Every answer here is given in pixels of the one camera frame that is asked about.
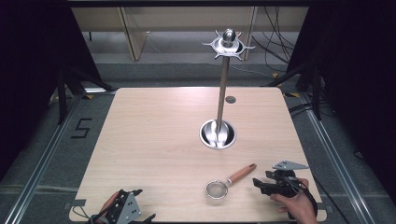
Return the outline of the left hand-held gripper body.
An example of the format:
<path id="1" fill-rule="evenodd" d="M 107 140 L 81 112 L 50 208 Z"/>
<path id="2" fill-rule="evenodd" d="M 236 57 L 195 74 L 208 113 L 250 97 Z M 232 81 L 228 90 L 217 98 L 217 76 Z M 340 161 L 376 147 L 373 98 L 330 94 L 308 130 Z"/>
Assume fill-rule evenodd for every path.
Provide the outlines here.
<path id="1" fill-rule="evenodd" d="M 119 191 L 116 201 L 111 204 L 106 213 L 108 224 L 131 224 L 141 216 L 140 208 L 130 191 Z"/>

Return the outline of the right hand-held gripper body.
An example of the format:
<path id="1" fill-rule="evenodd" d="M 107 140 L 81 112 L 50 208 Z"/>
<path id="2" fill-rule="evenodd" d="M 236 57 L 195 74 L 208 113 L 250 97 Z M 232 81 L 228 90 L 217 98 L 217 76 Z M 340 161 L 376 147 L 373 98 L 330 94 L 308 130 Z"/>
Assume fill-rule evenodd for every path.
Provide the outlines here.
<path id="1" fill-rule="evenodd" d="M 293 161 L 281 161 L 275 164 L 273 171 L 265 172 L 267 178 L 275 181 L 275 184 L 270 184 L 267 188 L 274 188 L 273 194 L 280 194 L 288 198 L 294 197 L 301 188 L 294 171 L 302 169 L 308 169 L 308 166 Z"/>

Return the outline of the strainer with brown handle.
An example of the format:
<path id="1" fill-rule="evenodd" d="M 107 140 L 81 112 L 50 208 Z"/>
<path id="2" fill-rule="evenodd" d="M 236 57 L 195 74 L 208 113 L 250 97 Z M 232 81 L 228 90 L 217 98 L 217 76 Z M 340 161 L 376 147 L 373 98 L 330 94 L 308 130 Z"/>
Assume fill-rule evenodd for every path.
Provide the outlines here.
<path id="1" fill-rule="evenodd" d="M 212 180 L 207 183 L 205 187 L 205 194 L 214 200 L 220 200 L 226 197 L 228 194 L 228 188 L 235 184 L 237 181 L 241 180 L 257 167 L 256 163 L 251 163 L 250 165 L 240 169 L 233 175 L 227 177 L 225 180 Z"/>

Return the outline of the person's left hand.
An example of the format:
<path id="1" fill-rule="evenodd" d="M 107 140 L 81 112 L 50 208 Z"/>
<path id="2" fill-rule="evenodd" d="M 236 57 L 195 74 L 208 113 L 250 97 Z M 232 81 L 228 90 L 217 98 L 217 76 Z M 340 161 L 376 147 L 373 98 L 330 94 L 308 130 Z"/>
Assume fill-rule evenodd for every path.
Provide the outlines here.
<path id="1" fill-rule="evenodd" d="M 118 196 L 119 196 L 119 193 L 117 191 L 114 192 L 110 196 L 110 198 L 103 204 L 99 214 L 94 219 L 93 224 L 108 224 L 108 222 L 105 221 L 105 217 L 106 217 L 106 213 L 108 211 L 108 207 L 116 201 Z"/>

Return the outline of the person's right hand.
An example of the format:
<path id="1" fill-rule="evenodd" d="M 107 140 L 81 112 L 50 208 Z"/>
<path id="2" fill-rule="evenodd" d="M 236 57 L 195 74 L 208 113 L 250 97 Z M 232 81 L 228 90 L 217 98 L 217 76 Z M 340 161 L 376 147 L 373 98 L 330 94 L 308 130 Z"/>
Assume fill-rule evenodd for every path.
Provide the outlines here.
<path id="1" fill-rule="evenodd" d="M 290 213 L 297 224 L 318 224 L 314 206 L 302 190 L 292 198 L 271 194 L 270 199 L 282 203 L 283 206 L 279 207 L 277 212 Z"/>

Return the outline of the black metal stand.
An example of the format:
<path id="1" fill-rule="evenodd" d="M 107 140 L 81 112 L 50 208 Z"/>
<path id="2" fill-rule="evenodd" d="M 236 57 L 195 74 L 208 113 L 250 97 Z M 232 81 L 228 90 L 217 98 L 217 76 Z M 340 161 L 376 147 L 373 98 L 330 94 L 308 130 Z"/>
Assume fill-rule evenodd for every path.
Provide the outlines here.
<path id="1" fill-rule="evenodd" d="M 76 67 L 66 66 L 60 69 L 57 75 L 57 91 L 59 97 L 59 124 L 62 124 L 68 114 L 68 107 L 66 102 L 65 87 L 68 87 L 73 95 L 80 96 L 85 93 L 85 89 L 80 83 L 81 80 L 87 80 L 96 86 L 103 88 L 105 91 L 116 91 L 117 88 L 106 84 L 100 77 L 94 77 L 88 73 L 77 69 Z"/>
<path id="2" fill-rule="evenodd" d="M 296 75 L 300 76 L 296 84 L 297 91 L 307 91 L 309 87 L 312 88 L 313 112 L 316 118 L 321 120 L 319 111 L 320 75 L 319 70 L 311 63 L 302 63 L 296 66 L 282 77 L 276 78 L 269 84 L 265 84 L 265 87 L 276 87 Z"/>

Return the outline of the metal utensil stand with hooks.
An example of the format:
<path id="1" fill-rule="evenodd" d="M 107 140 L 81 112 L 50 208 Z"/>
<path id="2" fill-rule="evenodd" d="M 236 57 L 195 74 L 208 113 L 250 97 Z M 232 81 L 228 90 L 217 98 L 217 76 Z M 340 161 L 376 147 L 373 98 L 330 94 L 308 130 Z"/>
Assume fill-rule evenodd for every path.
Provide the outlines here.
<path id="1" fill-rule="evenodd" d="M 236 138 L 233 125 L 223 119 L 230 60 L 231 58 L 240 60 L 240 55 L 252 47 L 246 46 L 233 29 L 227 29 L 221 35 L 219 33 L 216 35 L 217 37 L 211 43 L 205 43 L 205 46 L 210 46 L 217 53 L 215 58 L 222 58 L 217 117 L 206 121 L 201 126 L 199 134 L 204 145 L 220 150 L 230 147 Z"/>

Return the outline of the dark curtain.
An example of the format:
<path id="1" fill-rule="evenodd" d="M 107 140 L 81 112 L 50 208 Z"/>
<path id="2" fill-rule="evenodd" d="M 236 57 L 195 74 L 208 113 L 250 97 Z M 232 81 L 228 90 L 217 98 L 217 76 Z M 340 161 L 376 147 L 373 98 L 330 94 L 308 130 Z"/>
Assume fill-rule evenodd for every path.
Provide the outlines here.
<path id="1" fill-rule="evenodd" d="M 64 69 L 101 78 L 67 0 L 0 0 L 0 180 L 28 144 Z"/>
<path id="2" fill-rule="evenodd" d="M 288 69 L 311 62 L 396 204 L 396 0 L 308 0 Z"/>

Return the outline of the aluminium floor rail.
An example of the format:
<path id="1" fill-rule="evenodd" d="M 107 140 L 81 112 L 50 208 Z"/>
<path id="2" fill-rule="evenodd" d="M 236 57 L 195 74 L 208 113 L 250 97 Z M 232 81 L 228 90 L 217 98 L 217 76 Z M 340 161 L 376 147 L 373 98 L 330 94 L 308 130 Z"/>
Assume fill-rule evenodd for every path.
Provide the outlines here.
<path id="1" fill-rule="evenodd" d="M 7 217 L 3 224 L 19 224 L 29 203 L 32 201 L 34 197 L 35 191 L 39 182 L 41 181 L 42 176 L 47 171 L 47 168 L 50 164 L 50 161 L 53 155 L 56 152 L 57 146 L 64 135 L 64 131 L 71 119 L 72 114 L 74 113 L 78 103 L 80 102 L 82 96 L 74 96 L 70 100 L 70 104 L 66 107 L 66 115 L 63 120 L 56 126 L 56 129 L 51 136 L 46 148 L 44 149 L 42 155 L 39 158 L 35 168 L 33 169 L 29 179 L 24 184 L 23 188 L 20 191 L 20 194 L 13 204 L 11 209 L 9 210 Z"/>
<path id="2" fill-rule="evenodd" d="M 396 224 L 396 205 L 371 167 L 355 155 L 355 145 L 331 107 L 314 115 L 303 92 L 289 104 L 319 196 L 327 209 L 325 224 Z"/>

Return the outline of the black frame beam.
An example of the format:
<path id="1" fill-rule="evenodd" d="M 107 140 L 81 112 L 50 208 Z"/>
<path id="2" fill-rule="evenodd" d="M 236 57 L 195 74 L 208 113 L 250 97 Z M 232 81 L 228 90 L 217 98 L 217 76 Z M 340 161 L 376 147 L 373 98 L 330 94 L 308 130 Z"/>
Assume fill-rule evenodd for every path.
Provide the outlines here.
<path id="1" fill-rule="evenodd" d="M 70 7 L 306 7 L 316 0 L 66 0 Z"/>

